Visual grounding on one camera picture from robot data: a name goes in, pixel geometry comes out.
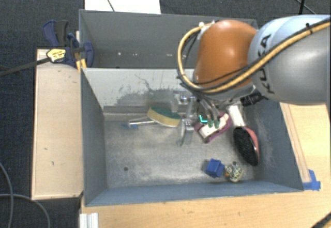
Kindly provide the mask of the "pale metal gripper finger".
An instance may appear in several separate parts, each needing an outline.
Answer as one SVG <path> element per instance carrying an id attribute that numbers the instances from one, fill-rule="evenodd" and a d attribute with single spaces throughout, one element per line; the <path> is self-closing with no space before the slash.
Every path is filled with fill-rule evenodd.
<path id="1" fill-rule="evenodd" d="M 180 136 L 177 140 L 178 146 L 188 145 L 191 143 L 193 135 L 193 125 L 190 120 L 183 119 L 180 124 Z"/>
<path id="2" fill-rule="evenodd" d="M 187 112 L 192 103 L 192 97 L 183 93 L 174 94 L 171 100 L 171 111 L 173 113 Z"/>

